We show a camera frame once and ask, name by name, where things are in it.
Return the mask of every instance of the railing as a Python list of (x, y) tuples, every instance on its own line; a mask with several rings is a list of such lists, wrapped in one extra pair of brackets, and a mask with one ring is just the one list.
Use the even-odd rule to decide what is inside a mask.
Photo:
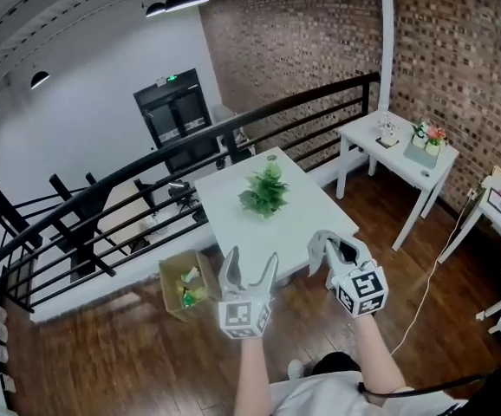
[[(0, 225), (4, 226), (6, 228), (6, 232), (13, 237), (13, 239), (8, 243), (5, 243), (5, 239), (3, 239), (0, 244), (0, 264), (3, 263), (3, 266), (0, 269), (0, 294), (4, 295), (20, 307), (33, 312), (34, 307), (36, 307), (37, 305), (40, 305), (63, 293), (66, 293), (70, 289), (91, 281), (98, 276), (115, 276), (115, 270), (122, 264), (127, 263), (135, 259), (136, 257), (140, 257), (143, 254), (146, 254), (148, 251), (159, 248), (161, 245), (167, 244), (190, 231), (196, 230), (203, 224), (206, 224), (208, 221), (204, 216), (199, 220), (195, 219), (194, 224), (186, 226), (184, 229), (174, 232), (172, 235), (163, 237), (159, 241), (149, 244), (148, 246), (145, 246), (141, 249), (133, 250), (131, 254), (125, 255), (126, 253), (123, 251), (123, 249), (128, 248), (130, 244), (140, 242), (141, 239), (148, 237), (155, 231), (158, 231), (170, 224), (174, 224), (180, 219), (186, 218), (189, 215), (194, 214), (195, 212), (202, 212), (201, 204), (197, 203), (188, 208), (186, 211), (182, 211), (176, 216), (169, 218), (160, 224), (156, 224), (155, 226), (152, 226), (145, 231), (141, 231), (140, 233), (126, 240), (118, 242), (117, 244), (111, 243), (110, 248), (100, 252), (99, 254), (95, 254), (93, 252), (94, 244), (97, 244), (105, 239), (108, 239), (109, 242), (109, 238), (113, 234), (123, 230), (129, 225), (137, 223), (142, 218), (145, 218), (159, 210), (166, 208), (169, 205), (174, 205), (181, 199), (193, 194), (195, 192), (195, 189), (189, 188), (183, 192), (179, 192), (174, 197), (160, 202), (155, 206), (149, 207), (142, 213), (132, 216), (128, 220), (125, 220), (123, 223), (118, 224), (108, 229), (107, 231), (94, 233), (91, 238), (87, 240), (79, 238), (79, 230), (87, 229), (87, 227), (91, 225), (95, 227), (98, 221), (109, 216), (115, 211), (118, 211), (119, 209), (132, 204), (132, 202), (148, 196), (150, 193), (155, 192), (156, 190), (168, 185), (175, 180), (178, 180), (179, 178), (186, 176), (187, 174), (195, 172), (198, 169), (203, 168), (204, 166), (208, 166), (211, 163), (214, 163), (218, 159), (223, 159), (227, 156), (230, 156), (231, 161), (236, 163), (243, 158), (242, 151), (253, 145), (256, 145), (259, 142), (271, 139), (278, 134), (286, 133), (289, 130), (297, 128), (301, 125), (309, 124), (314, 120), (318, 120), (323, 116), (336, 113), (345, 108), (351, 108), (352, 110), (354, 110), (354, 114), (340, 119), (335, 123), (330, 123), (326, 126), (320, 127), (312, 133), (308, 133), (303, 135), (302, 137), (293, 139), (289, 143), (285, 143), (280, 147), (284, 151), (287, 151), (291, 148), (294, 149), (296, 146), (299, 146), (307, 142), (308, 140), (323, 136), (327, 133), (331, 133), (334, 129), (352, 120), (359, 119), (368, 113), (370, 83), (379, 82), (379, 80), (379, 74), (372, 73), (368, 75), (360, 75), (351, 79), (347, 79), (345, 81), (338, 81), (336, 83), (331, 83), (319, 88), (310, 89), (300, 94), (291, 95), (279, 101), (274, 101), (249, 113), (237, 115), (219, 125), (207, 127), (199, 133), (186, 136), (170, 146), (165, 146), (154, 153), (148, 154), (147, 156), (133, 162), (128, 166), (125, 166), (119, 171), (114, 172), (113, 174), (96, 183), (94, 183), (93, 179), (93, 184), (91, 186), (77, 192), (73, 197), (67, 199), (65, 202), (39, 211), (39, 214), (47, 212), (48, 215), (42, 217), (40, 220), (38, 220), (38, 222), (34, 224), (25, 224), (25, 218), (33, 217), (33, 214), (21, 216), (21, 214), (17, 212), (18, 208), (22, 208), (25, 205), (30, 205), (30, 203), (13, 206), (9, 202), (7, 202), (5, 198), (0, 198)], [(301, 105), (304, 105), (306, 103), (318, 101), (332, 94), (338, 94), (354, 88), (358, 88), (358, 93), (360, 94), (360, 96), (348, 101), (337, 103), (332, 107), (328, 107), (327, 109), (323, 109), (317, 113), (307, 115), (299, 120), (291, 121), (290, 123), (269, 131), (268, 133), (264, 133), (257, 137), (251, 138), (251, 140), (246, 141), (242, 145), (238, 145), (236, 143), (233, 132), (241, 127), (249, 126), (250, 124), (258, 122), (259, 120), (266, 119), (267, 117), (274, 114), (280, 114), (291, 108), (300, 107)], [(87, 203), (94, 202), (96, 199), (102, 198), (103, 196), (106, 197), (110, 193), (110, 191), (119, 184), (135, 178), (142, 172), (164, 162), (167, 159), (174, 157), (176, 154), (183, 152), (184, 150), (195, 147), (199, 142), (203, 140), (216, 139), (220, 136), (223, 136), (224, 138), (227, 151), (202, 160), (182, 171), (171, 174), (152, 185), (147, 185), (143, 189), (139, 190), (139, 192), (137, 192), (136, 194), (131, 195), (128, 198), (120, 201), (119, 203), (110, 206), (104, 211), (93, 214), (90, 217), (84, 217), (78, 214), (78, 217), (80, 219), (73, 225), (67, 226), (64, 224), (63, 219), (67, 215), (75, 213), (76, 211), (78, 212)], [(319, 152), (327, 150), (331, 146), (334, 146), (337, 142), (337, 138), (330, 138), (330, 140), (325, 141), (320, 146), (310, 149), (305, 153), (301, 153), (300, 155), (294, 156), (293, 159), (296, 162), (300, 162)], [(337, 151), (336, 153), (329, 155), (325, 159), (317, 161), (314, 165), (305, 168), (305, 171), (311, 171), (318, 166), (323, 165), (324, 163), (327, 163), (332, 159), (335, 159), (338, 155), (339, 152)], [(48, 233), (49, 230), (52, 230), (53, 228), (58, 231), (58, 234), (54, 235), (46, 244), (42, 244), (41, 235), (43, 233)], [(25, 267), (29, 264), (32, 265), (42, 254), (46, 253), (51, 248), (54, 248), (57, 245), (59, 246), (61, 244), (68, 244), (71, 249), (64, 251), (63, 254), (61, 254), (59, 257), (46, 263), (42, 267), (37, 267), (36, 270), (30, 270), (26, 275), (21, 276), (21, 278), (17, 276), (16, 273), (21, 270), (22, 267)], [(112, 263), (104, 262), (103, 259), (105, 257), (108, 257), (118, 251), (123, 252), (125, 256), (120, 258), (120, 260)], [(17, 253), (19, 253), (19, 257), (14, 258), (14, 255)], [(83, 261), (78, 264), (74, 264), (74, 266), (72, 266), (69, 270), (65, 270), (57, 276), (52, 276), (46, 282), (43, 282), (35, 286), (34, 288), (32, 287), (31, 282), (35, 277), (48, 272), (59, 263), (62, 263), (69, 259), (74, 260), (74, 256), (77, 256), (77, 260)], [(67, 276), (71, 276), (74, 273), (79, 273), (80, 270), (87, 268), (92, 264), (95, 266), (96, 270), (91, 274), (88, 274), (80, 278), (79, 280), (68, 284), (67, 286), (59, 288), (58, 290), (53, 291), (46, 296), (36, 298), (34, 301), (31, 300), (34, 294), (37, 294), (39, 296), (41, 291), (61, 281)]]

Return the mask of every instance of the black cable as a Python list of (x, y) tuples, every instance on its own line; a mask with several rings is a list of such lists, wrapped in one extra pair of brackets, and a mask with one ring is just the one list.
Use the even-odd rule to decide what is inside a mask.
[(411, 396), (420, 396), (422, 394), (429, 394), (435, 392), (441, 392), (444, 390), (449, 390), (451, 388), (462, 387), (466, 384), (472, 384), (473, 382), (478, 382), (479, 380), (484, 380), (489, 376), (489, 374), (474, 374), (472, 376), (467, 376), (462, 379), (451, 380), (450, 382), (446, 382), (444, 384), (436, 385), (434, 387), (422, 388), (421, 390), (409, 390), (406, 392), (399, 393), (374, 393), (366, 389), (364, 387), (364, 382), (360, 382), (358, 384), (358, 391), (362, 394), (366, 394), (368, 396), (375, 396), (376, 398), (410, 398)]

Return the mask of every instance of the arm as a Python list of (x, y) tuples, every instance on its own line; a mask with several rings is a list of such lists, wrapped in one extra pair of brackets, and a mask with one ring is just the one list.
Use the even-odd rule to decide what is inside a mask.
[(262, 339), (241, 341), (241, 367), (235, 399), (235, 416), (271, 414), (270, 381)]
[[(366, 389), (374, 393), (393, 393), (405, 387), (405, 379), (381, 338), (372, 315), (357, 317), (353, 325)], [(385, 401), (377, 398), (368, 400), (378, 406)]]

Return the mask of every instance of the person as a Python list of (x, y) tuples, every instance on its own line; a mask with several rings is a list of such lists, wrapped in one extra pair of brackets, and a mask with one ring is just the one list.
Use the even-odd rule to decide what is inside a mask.
[(296, 370), (303, 369), (292, 361), (290, 380), (271, 385), (262, 339), (243, 339), (234, 415), (436, 416), (447, 414), (458, 404), (443, 392), (387, 400), (367, 399), (358, 391), (361, 381), (374, 393), (395, 393), (410, 388), (406, 387), (372, 315), (357, 317), (353, 327), (360, 366), (346, 354), (332, 353), (316, 364), (310, 377), (297, 379)]

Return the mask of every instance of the wooden floor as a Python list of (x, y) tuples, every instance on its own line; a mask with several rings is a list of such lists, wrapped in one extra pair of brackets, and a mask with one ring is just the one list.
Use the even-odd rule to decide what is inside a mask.
[[(327, 192), (335, 197), (334, 186)], [(385, 269), (390, 295), (375, 319), (390, 348), (413, 319), (427, 274), (454, 226), (452, 217), (435, 205), (393, 252), (416, 195), (399, 178), (379, 171), (372, 179), (363, 173), (349, 178), (339, 202), (360, 226), (358, 238)], [(492, 321), (474, 318), (501, 298), (496, 248), (466, 239), (433, 277), (420, 318), (395, 356), (410, 386), (501, 366), (501, 339), (487, 333)], [(210, 256), (218, 267), (218, 250), (211, 249)], [(355, 356), (353, 332), (342, 307), (323, 287), (325, 276), (325, 270), (311, 278), (303, 273), (277, 291), (265, 336), (272, 382), (283, 379), (295, 357), (318, 361), (334, 350)], [(187, 324), (169, 316), (156, 281), (39, 326), (13, 305), (9, 311), (9, 371), (18, 389), (12, 404), (21, 416), (212, 416), (232, 409), (237, 342), (213, 324)]]

